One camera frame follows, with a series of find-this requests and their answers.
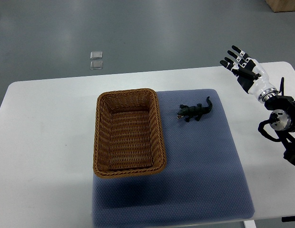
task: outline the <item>cardboard box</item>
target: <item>cardboard box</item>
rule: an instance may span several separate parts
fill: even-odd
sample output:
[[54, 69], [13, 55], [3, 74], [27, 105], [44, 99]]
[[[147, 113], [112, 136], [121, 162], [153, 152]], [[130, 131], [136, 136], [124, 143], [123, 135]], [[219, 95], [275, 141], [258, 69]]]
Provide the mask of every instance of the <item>cardboard box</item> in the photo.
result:
[[266, 0], [273, 12], [295, 11], [295, 0]]

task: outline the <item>small square tile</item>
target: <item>small square tile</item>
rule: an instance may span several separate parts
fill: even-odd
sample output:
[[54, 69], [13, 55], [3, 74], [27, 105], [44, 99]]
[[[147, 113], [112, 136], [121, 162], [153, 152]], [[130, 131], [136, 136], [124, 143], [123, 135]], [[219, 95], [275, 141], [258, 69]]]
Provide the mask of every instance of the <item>small square tile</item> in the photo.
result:
[[90, 59], [102, 58], [102, 51], [92, 51], [90, 53]]
[[93, 70], [93, 69], [102, 69], [103, 67], [103, 61], [91, 61], [90, 63], [90, 69]]

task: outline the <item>white robotic hand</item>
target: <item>white robotic hand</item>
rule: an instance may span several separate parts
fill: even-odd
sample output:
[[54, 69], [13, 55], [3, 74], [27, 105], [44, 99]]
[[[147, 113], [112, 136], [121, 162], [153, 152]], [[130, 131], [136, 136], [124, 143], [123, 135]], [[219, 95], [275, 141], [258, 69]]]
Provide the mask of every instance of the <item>white robotic hand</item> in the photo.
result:
[[261, 103], [277, 95], [278, 90], [269, 83], [269, 76], [259, 62], [236, 46], [232, 46], [232, 49], [238, 55], [230, 50], [228, 54], [235, 58], [236, 62], [225, 57], [220, 64], [237, 76], [237, 81], [242, 88], [248, 94], [254, 95]]

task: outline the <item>toy crocodile tail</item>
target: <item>toy crocodile tail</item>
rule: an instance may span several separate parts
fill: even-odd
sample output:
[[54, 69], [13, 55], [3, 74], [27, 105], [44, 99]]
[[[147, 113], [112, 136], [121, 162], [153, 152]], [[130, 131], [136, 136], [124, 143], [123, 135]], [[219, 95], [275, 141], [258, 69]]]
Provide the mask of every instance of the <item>toy crocodile tail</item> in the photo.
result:
[[206, 113], [209, 113], [211, 110], [212, 110], [212, 102], [210, 101], [210, 97], [208, 96], [207, 99], [206, 99], [206, 102], [208, 103], [208, 107], [205, 107], [205, 112]]

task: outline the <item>white table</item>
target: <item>white table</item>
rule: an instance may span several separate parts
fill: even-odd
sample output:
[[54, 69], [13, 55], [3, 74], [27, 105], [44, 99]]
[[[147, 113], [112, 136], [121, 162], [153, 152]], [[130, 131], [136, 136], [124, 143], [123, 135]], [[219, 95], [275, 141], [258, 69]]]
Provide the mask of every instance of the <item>white table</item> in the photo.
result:
[[[276, 87], [284, 76], [285, 95], [295, 99], [291, 65], [262, 66]], [[97, 97], [143, 87], [215, 89], [249, 185], [252, 219], [295, 215], [295, 167], [281, 143], [257, 131], [271, 112], [218, 66], [11, 84], [0, 107], [0, 227], [91, 227]]]

